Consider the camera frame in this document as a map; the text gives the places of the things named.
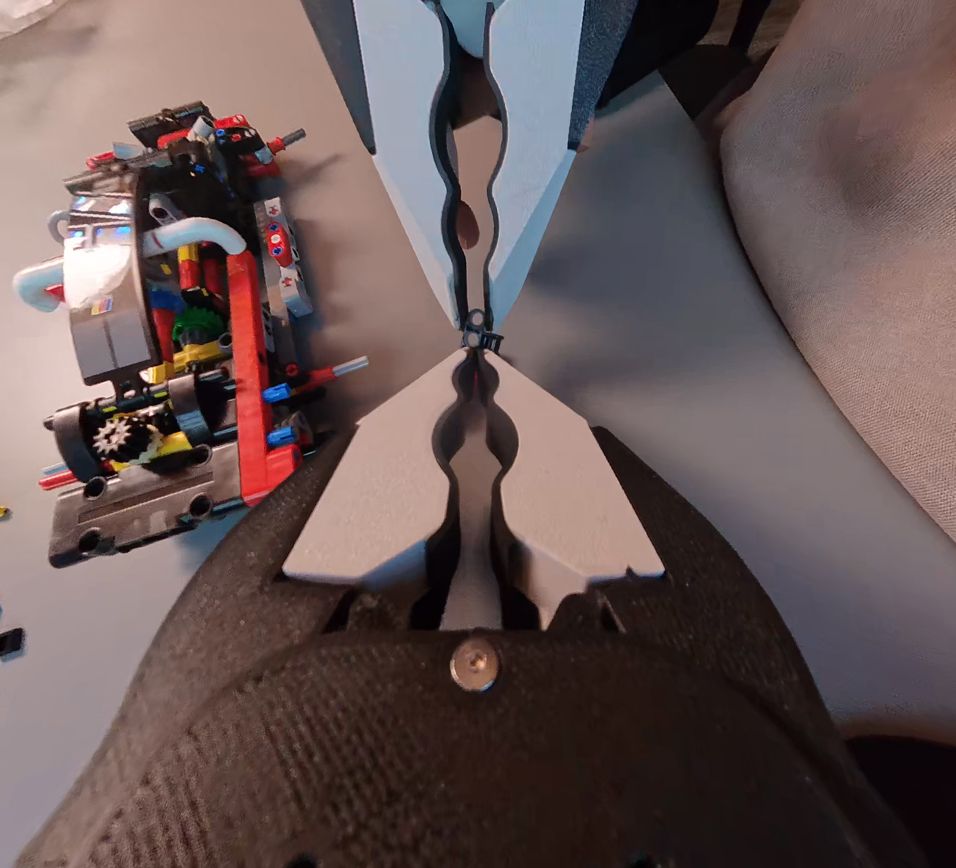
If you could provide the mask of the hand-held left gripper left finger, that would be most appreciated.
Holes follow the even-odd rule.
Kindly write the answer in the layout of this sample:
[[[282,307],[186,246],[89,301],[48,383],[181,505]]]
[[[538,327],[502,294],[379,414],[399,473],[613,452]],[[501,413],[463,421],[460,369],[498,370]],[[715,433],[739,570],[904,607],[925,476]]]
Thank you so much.
[[[363,419],[282,572],[359,591],[418,590],[444,609],[461,552],[459,485],[470,353],[456,350]]]

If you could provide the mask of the black lego connector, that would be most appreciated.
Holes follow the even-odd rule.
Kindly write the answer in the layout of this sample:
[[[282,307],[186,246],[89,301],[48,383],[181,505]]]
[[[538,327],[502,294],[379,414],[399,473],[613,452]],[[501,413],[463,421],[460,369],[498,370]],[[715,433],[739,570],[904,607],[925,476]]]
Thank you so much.
[[[502,339],[501,335],[490,329],[482,309],[475,308],[468,312],[462,325],[461,348],[498,353]]]

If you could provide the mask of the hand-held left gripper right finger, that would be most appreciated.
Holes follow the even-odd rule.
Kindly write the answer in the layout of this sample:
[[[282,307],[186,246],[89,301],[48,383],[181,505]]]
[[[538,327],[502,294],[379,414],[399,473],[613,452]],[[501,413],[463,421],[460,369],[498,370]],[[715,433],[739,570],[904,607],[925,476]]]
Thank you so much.
[[[588,422],[503,358],[482,359],[492,563],[507,628],[551,624],[571,596],[665,572]]]

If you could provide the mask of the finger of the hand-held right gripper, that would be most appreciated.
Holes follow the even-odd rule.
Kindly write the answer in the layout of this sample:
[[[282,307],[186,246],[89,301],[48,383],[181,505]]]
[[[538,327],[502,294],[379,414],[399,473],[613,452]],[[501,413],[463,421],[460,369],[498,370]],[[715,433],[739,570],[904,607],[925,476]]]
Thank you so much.
[[[451,326],[470,313],[456,221],[460,184],[448,150],[454,35],[428,0],[352,0],[373,162]]]
[[[488,185],[494,223],[484,309],[502,322],[532,267],[577,153],[570,144],[586,0],[504,0],[488,8],[485,73],[503,136]]]

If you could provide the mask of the lego car model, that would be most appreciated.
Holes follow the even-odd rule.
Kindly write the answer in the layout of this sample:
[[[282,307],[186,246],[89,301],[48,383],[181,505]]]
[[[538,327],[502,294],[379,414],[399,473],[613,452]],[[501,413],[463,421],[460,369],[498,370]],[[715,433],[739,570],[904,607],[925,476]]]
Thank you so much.
[[[78,369],[109,395],[44,421],[59,463],[49,564],[131,551],[252,508],[321,444],[304,407],[367,366],[305,366],[294,323],[314,312],[279,156],[242,114],[192,102],[128,121],[64,180],[56,257],[13,278],[67,313]]]

